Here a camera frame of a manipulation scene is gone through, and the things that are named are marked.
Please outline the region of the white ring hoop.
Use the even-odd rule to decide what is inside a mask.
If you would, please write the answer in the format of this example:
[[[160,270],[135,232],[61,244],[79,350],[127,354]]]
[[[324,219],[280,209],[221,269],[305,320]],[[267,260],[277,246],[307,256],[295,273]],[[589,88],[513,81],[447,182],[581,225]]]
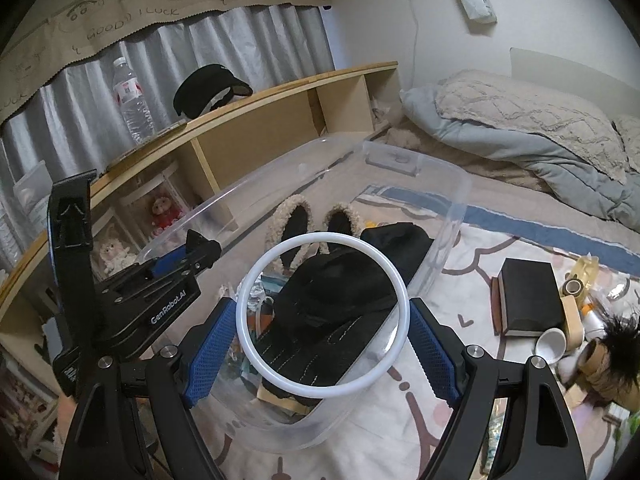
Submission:
[[[410,298],[390,254],[404,234],[373,234],[294,236],[247,272],[236,296],[236,333],[250,366],[273,388],[305,399],[352,396],[395,364],[409,333]],[[248,319],[259,275],[285,252],[313,244],[335,249],[307,259],[286,279],[261,330]]]

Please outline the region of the red dressed doll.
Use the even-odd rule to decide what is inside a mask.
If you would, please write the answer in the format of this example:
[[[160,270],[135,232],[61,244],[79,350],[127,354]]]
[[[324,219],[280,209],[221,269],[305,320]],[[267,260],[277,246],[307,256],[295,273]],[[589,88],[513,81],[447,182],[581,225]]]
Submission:
[[[155,236],[170,228],[182,216],[182,210],[168,196],[160,196],[151,206],[152,227]]]

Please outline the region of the white dressed doll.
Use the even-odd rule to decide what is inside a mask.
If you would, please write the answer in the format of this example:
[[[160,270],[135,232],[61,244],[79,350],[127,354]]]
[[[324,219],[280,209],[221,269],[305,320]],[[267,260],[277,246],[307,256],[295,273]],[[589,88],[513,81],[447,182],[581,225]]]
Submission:
[[[107,276],[128,268],[136,261],[136,256],[130,252],[130,248],[125,247],[118,238],[104,240],[99,255]]]

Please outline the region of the wooden shelf unit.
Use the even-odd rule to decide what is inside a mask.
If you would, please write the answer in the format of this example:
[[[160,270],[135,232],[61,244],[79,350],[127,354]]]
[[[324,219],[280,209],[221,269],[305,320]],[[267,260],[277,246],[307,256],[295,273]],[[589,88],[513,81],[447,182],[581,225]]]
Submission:
[[[398,96],[394,62],[334,70],[264,90],[194,119],[137,148],[90,188],[97,236],[132,239],[141,259],[183,244],[188,229],[218,240],[224,254],[198,279],[201,297],[154,348],[178,342],[204,321],[219,294],[236,286],[262,254],[272,212],[288,196],[306,197],[314,220],[354,200],[386,172],[366,151],[384,131],[376,104]],[[153,234],[151,206],[168,196],[182,210]]]

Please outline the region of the white small cup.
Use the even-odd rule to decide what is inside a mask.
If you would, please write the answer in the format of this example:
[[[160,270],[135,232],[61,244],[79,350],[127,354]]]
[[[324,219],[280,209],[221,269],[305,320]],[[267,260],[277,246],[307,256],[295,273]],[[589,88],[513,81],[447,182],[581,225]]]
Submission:
[[[535,344],[535,356],[549,365],[559,362],[567,350],[566,336],[556,327],[549,328],[542,333]]]

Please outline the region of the left fluffy beige slipper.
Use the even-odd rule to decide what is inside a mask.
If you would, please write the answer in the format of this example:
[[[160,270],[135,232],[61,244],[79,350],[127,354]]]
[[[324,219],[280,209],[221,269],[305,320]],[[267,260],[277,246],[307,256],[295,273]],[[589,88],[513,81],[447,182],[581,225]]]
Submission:
[[[268,221],[265,251],[313,230],[314,219],[308,200],[300,194],[292,195],[277,206]],[[282,252],[269,267],[273,272],[290,275],[307,259],[310,248],[311,244],[303,244]]]

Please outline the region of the fluffy beige slipper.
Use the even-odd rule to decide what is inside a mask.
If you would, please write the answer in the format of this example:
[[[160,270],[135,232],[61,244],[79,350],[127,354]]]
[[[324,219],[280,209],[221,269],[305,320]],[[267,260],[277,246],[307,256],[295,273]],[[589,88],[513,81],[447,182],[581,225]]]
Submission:
[[[360,237],[364,223],[352,204],[338,203],[324,215],[322,230]]]
[[[292,195],[277,206],[268,221],[265,251],[313,230],[314,219],[308,200],[300,194]],[[310,248],[311,244],[303,244],[282,252],[269,267],[273,272],[290,275],[307,259]]]

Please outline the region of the beige tape roll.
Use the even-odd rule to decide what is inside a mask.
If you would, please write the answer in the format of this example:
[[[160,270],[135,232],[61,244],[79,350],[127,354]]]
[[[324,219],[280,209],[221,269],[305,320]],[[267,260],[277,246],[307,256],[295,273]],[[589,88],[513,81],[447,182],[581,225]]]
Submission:
[[[565,316],[563,332],[566,339],[566,351],[572,352],[578,349],[584,341],[584,326],[582,326],[576,298],[574,296],[562,296],[561,302]]]

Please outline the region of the black knit garment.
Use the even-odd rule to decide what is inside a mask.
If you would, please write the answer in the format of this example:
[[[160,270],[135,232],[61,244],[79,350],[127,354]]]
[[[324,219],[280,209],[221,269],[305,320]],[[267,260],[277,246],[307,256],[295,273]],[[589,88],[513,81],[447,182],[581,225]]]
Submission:
[[[396,306],[392,283],[357,249],[331,245],[308,258],[273,299],[273,319],[255,342],[279,375],[306,386],[335,385]]]

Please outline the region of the black hardcover book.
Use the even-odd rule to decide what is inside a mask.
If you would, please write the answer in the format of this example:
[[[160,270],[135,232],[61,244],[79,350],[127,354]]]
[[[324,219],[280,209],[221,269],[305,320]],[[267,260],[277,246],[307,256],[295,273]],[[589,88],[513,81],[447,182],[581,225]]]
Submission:
[[[537,337],[565,322],[552,265],[544,261],[506,258],[497,276],[499,333]]]

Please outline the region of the right fluffy beige slipper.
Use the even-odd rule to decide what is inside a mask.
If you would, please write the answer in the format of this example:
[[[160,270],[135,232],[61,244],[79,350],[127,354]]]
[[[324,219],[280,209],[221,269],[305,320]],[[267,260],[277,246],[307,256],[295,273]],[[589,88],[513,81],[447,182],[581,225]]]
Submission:
[[[322,230],[360,237],[364,223],[352,204],[338,203],[324,215]]]

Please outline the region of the clear water bottle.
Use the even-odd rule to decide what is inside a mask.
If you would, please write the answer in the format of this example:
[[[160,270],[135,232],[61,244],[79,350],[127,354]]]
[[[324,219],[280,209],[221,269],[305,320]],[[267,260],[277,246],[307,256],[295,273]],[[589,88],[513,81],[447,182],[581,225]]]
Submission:
[[[120,56],[113,62],[112,88],[120,114],[135,144],[142,144],[155,132],[148,102],[137,74],[126,58]]]

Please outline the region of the brown paper valance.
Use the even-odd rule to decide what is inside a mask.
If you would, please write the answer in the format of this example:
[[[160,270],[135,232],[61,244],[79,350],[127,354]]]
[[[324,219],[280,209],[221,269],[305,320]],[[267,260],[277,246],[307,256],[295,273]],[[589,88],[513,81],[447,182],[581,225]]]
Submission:
[[[241,6],[328,6],[331,0],[76,0],[47,16],[1,55],[1,119],[7,120],[70,64],[145,27]]]

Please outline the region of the grey beige quilted duvet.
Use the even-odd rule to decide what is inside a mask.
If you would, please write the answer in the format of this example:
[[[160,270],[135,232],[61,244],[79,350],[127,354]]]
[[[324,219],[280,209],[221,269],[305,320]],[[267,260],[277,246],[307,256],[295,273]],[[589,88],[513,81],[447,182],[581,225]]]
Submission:
[[[597,105],[482,70],[401,92],[401,108],[441,144],[530,172],[564,204],[639,227],[639,167]]]

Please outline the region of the beige pillow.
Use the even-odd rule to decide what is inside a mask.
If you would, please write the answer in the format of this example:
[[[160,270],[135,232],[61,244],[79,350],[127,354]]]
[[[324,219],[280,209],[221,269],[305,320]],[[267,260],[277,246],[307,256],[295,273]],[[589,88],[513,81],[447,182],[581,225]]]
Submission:
[[[635,172],[640,172],[640,119],[626,114],[618,115],[614,125],[623,141],[629,166]]]

